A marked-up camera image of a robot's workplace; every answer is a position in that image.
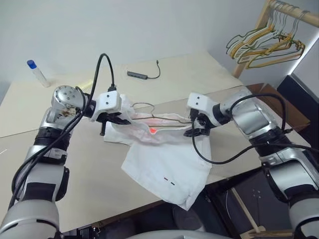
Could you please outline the bunch of hangers on rack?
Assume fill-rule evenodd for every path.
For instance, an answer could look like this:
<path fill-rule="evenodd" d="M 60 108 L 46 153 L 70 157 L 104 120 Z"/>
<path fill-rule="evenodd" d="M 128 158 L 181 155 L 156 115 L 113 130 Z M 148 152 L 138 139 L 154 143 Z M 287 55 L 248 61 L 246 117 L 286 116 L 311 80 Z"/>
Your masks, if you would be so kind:
<path fill-rule="evenodd" d="M 292 30 L 284 33 L 288 14 L 281 10 L 287 10 L 290 13 L 297 7 L 280 0 L 274 0 L 270 6 L 272 10 L 266 26 L 247 32 L 239 42 L 232 43 L 226 52 L 236 60 L 236 63 L 246 63 L 247 69 L 293 61 L 299 59 L 304 53 L 305 44 L 294 40 L 294 36 L 301 17 L 307 11 L 302 11 L 294 20 Z"/>

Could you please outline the black box-shaped furniture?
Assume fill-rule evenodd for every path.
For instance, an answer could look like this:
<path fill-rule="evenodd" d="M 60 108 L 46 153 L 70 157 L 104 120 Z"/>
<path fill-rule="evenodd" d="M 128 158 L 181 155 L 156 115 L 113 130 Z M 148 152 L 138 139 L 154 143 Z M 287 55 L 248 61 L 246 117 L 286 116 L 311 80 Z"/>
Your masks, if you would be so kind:
<path fill-rule="evenodd" d="M 319 100 L 315 99 L 307 87 L 287 75 L 277 87 L 277 91 L 306 116 L 311 125 L 319 124 Z"/>

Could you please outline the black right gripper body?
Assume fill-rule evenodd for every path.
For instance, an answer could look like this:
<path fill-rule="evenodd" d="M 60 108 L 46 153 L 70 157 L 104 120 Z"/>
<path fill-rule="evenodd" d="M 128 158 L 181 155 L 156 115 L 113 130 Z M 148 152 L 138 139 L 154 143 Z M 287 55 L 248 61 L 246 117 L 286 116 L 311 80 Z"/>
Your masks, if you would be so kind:
<path fill-rule="evenodd" d="M 191 135 L 210 135 L 210 130 L 212 129 L 212 123 L 209 118 L 199 113 L 199 110 L 190 111 L 191 120 Z M 201 127 L 196 128 L 195 122 L 197 122 Z"/>

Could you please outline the dark rounded grey shape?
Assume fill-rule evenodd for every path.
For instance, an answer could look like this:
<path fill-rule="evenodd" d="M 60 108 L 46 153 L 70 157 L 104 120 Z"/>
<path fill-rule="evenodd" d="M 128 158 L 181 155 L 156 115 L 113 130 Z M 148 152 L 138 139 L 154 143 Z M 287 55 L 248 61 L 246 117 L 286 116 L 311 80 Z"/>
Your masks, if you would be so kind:
<path fill-rule="evenodd" d="M 172 216 L 176 226 L 180 230 L 206 231 L 201 219 L 193 209 L 186 211 L 180 207 L 174 207 L 172 209 Z"/>

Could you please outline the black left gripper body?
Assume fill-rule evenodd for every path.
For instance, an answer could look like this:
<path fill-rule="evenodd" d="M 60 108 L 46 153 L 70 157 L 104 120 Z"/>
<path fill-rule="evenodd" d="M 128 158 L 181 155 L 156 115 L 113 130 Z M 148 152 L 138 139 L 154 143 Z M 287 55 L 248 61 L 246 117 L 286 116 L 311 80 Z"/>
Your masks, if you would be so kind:
<path fill-rule="evenodd" d="M 96 119 L 97 122 L 113 122 L 113 118 L 115 117 L 119 117 L 119 115 L 121 115 L 120 112 L 116 112 L 116 113 L 100 113 Z"/>

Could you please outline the thin wire clothes hanger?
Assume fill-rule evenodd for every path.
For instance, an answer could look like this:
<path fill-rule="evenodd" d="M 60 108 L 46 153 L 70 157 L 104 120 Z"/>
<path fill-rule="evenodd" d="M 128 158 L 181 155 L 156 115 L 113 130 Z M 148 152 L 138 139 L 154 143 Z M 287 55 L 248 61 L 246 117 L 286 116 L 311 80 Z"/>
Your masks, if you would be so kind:
<path fill-rule="evenodd" d="M 139 112 L 136 106 L 149 107 L 147 113 Z M 176 113 L 155 114 L 155 105 L 147 102 L 135 102 L 129 105 L 127 111 L 134 124 L 146 126 L 150 131 L 159 129 L 190 129 L 191 120 Z"/>

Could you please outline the white bottle with blue cap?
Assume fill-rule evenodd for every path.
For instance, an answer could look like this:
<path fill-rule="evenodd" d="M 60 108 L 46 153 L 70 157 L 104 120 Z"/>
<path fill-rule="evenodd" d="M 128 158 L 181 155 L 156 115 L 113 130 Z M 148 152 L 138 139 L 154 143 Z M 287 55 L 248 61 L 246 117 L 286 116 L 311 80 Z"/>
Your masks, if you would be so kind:
<path fill-rule="evenodd" d="M 27 65 L 31 69 L 32 73 L 35 75 L 36 79 L 41 83 L 45 88 L 50 87 L 49 81 L 45 78 L 41 70 L 38 68 L 36 63 L 33 60 L 27 60 Z"/>

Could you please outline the black USB hub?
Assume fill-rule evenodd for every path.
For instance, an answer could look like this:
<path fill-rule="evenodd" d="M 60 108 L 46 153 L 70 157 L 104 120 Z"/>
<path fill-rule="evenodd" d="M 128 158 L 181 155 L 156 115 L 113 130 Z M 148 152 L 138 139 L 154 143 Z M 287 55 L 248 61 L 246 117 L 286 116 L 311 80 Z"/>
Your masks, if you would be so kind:
<path fill-rule="evenodd" d="M 142 79 L 142 80 L 147 80 L 148 76 L 145 74 L 137 73 L 137 72 L 132 72 L 132 71 L 127 71 L 127 75 L 129 77 L 137 78 L 137 79 Z"/>

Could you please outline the white shirt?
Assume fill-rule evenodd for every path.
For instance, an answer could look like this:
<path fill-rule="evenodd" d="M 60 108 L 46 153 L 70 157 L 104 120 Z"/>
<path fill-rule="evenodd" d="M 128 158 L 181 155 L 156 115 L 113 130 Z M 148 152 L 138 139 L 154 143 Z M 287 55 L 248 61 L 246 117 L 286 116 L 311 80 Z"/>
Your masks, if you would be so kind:
<path fill-rule="evenodd" d="M 134 124 L 128 115 L 133 102 L 126 95 L 122 99 L 122 119 L 128 125 L 106 124 L 104 141 L 128 145 L 129 151 L 121 169 L 133 180 L 162 200 L 189 210 L 204 188 L 212 165 L 197 153 L 211 159 L 208 136 L 183 136 L 189 129 L 159 129 L 150 131 Z"/>

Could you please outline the silver robot torso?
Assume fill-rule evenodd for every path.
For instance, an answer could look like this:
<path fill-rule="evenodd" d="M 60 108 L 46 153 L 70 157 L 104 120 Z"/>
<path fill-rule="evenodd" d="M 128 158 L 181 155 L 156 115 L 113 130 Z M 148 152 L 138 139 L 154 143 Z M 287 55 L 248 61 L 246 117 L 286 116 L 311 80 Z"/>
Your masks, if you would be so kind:
<path fill-rule="evenodd" d="M 219 239 L 219 236 L 199 231 L 161 230 L 137 234 L 127 239 Z"/>

